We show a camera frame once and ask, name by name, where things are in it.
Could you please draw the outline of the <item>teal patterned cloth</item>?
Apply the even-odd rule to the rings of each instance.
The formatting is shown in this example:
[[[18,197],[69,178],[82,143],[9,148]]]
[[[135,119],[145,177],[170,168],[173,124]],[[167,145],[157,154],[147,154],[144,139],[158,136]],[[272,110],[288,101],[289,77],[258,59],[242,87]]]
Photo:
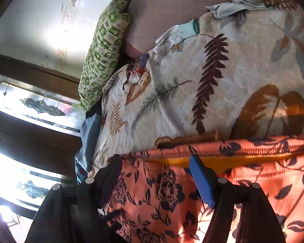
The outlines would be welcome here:
[[[83,169],[83,167],[79,164],[77,160],[75,161],[75,172],[76,172],[77,182],[79,184],[86,180],[87,172]]]

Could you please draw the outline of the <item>green checkered pillow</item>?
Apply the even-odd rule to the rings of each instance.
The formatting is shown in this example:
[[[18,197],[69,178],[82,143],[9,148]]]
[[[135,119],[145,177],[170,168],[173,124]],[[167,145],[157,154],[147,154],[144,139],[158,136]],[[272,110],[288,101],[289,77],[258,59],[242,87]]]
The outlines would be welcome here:
[[[131,0],[112,0],[99,17],[78,86],[84,111],[102,97],[102,88],[119,61],[124,33],[131,18],[124,10]]]

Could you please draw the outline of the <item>small red blue packet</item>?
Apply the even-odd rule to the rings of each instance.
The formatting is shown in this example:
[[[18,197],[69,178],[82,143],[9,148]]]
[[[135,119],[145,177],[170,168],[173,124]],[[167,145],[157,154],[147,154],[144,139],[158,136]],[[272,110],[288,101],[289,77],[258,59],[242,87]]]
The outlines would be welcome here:
[[[130,73],[130,78],[129,78],[130,84],[135,84],[139,81],[139,79],[143,74],[143,71],[145,70],[148,58],[149,58],[148,54],[143,54],[139,59],[136,60]]]

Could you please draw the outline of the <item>blue folded towel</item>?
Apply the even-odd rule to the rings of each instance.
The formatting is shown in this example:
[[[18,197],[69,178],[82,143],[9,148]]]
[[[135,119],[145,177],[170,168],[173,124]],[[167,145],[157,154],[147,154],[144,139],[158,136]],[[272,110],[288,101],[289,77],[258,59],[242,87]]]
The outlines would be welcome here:
[[[96,141],[100,132],[102,116],[94,114],[84,120],[80,130],[82,147],[75,154],[75,161],[88,173],[91,169]]]

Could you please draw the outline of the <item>leaf-print bed blanket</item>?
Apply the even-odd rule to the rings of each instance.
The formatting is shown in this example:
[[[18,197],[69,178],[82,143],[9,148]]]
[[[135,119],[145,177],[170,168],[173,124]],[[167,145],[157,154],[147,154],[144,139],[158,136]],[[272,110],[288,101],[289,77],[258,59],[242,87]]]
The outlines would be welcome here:
[[[137,82],[128,67],[112,75],[90,174],[110,156],[155,148],[164,137],[304,134],[304,11],[293,0],[270,5],[228,19],[206,13],[199,35],[150,51]]]

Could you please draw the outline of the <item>small grey cloth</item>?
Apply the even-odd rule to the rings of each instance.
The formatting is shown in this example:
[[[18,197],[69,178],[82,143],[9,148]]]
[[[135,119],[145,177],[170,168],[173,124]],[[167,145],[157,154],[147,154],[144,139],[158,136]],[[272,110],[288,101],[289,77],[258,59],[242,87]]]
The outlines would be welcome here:
[[[267,5],[265,3],[254,4],[246,0],[232,0],[231,2],[224,2],[220,4],[214,4],[212,6],[205,6],[205,8],[208,9],[215,18],[223,19],[243,10],[267,10],[273,9],[273,6]]]

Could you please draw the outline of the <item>white glove with teal cuff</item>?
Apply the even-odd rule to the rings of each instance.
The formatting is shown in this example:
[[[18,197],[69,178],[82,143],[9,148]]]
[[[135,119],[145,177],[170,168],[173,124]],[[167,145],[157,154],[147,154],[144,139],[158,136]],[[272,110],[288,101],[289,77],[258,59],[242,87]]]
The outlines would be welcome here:
[[[155,54],[166,53],[173,46],[179,45],[189,37],[198,35],[199,32],[199,23],[195,19],[184,24],[174,25],[156,39],[153,51]]]

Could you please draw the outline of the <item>stained glass window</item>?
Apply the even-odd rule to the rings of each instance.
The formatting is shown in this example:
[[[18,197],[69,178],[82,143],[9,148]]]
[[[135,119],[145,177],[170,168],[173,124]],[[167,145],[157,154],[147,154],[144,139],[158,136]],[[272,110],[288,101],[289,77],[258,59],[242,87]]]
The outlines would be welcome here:
[[[17,242],[54,184],[76,184],[84,118],[75,99],[0,75],[0,214]]]

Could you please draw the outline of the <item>orange floral blouse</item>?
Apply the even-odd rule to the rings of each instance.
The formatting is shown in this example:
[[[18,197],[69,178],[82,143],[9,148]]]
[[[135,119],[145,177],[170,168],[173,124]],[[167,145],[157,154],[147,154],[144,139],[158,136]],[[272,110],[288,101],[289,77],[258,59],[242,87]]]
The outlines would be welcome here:
[[[121,155],[105,214],[125,242],[304,242],[304,135]]]

